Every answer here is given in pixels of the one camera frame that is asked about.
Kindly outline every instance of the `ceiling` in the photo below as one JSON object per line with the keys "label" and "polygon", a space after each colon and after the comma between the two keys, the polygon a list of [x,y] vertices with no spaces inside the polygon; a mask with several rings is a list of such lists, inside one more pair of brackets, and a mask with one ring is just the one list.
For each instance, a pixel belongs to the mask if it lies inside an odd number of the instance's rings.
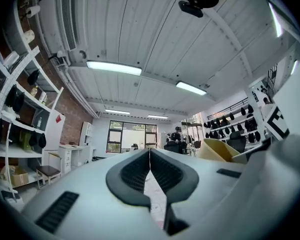
{"label": "ceiling", "polygon": [[[276,37],[266,0],[220,0],[202,18],[182,12],[179,1],[72,0],[77,48],[67,52],[67,72],[94,111],[180,121],[262,77],[289,49],[291,36]],[[87,60],[141,67],[142,74],[91,70]],[[210,87],[199,96],[177,88],[180,80]]]}

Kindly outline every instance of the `fluorescent light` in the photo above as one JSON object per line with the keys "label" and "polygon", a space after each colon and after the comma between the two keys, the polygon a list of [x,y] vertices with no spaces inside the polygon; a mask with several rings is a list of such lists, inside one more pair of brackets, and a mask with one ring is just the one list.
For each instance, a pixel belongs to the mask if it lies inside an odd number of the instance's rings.
{"label": "fluorescent light", "polygon": [[205,95],[206,94],[206,92],[204,90],[201,90],[197,87],[194,87],[194,86],[192,86],[190,84],[187,84],[185,82],[182,82],[182,81],[177,82],[176,87],[185,89],[187,91],[190,91],[190,92],[193,92],[193,93],[196,93],[196,94],[199,94],[199,95]]}
{"label": "fluorescent light", "polygon": [[291,71],[290,75],[292,75],[295,72],[295,69],[296,69],[297,65],[298,65],[298,61],[295,60],[294,63],[293,63],[293,67],[292,67],[292,71]]}
{"label": "fluorescent light", "polygon": [[160,118],[160,119],[167,119],[167,116],[161,116],[161,115],[148,115],[148,118]]}
{"label": "fluorescent light", "polygon": [[274,24],[275,24],[276,37],[278,38],[282,35],[283,31],[282,31],[281,25],[280,25],[280,23],[277,19],[276,12],[275,12],[272,4],[269,3],[269,6],[270,6],[271,13],[272,13],[273,21],[274,21]]}
{"label": "fluorescent light", "polygon": [[107,71],[120,72],[120,73],[135,75],[135,76],[140,76],[141,74],[140,67],[123,65],[119,63],[88,60],[86,62],[86,65],[89,69],[92,70],[107,70]]}
{"label": "fluorescent light", "polygon": [[126,115],[130,115],[130,112],[127,111],[120,111],[120,110],[112,110],[112,109],[106,109],[105,111],[107,112],[112,112],[112,113],[118,113],[118,114],[126,114]]}

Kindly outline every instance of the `box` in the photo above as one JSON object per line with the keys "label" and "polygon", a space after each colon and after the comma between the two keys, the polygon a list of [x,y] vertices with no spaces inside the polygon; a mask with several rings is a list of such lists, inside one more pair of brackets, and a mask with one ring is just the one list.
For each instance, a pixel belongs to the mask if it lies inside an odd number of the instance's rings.
{"label": "box", "polygon": [[[22,167],[10,165],[9,169],[12,187],[16,188],[29,183],[28,173],[24,169],[22,169]],[[6,167],[3,167],[0,172],[0,178],[7,181],[8,179],[6,178],[5,173]]]}

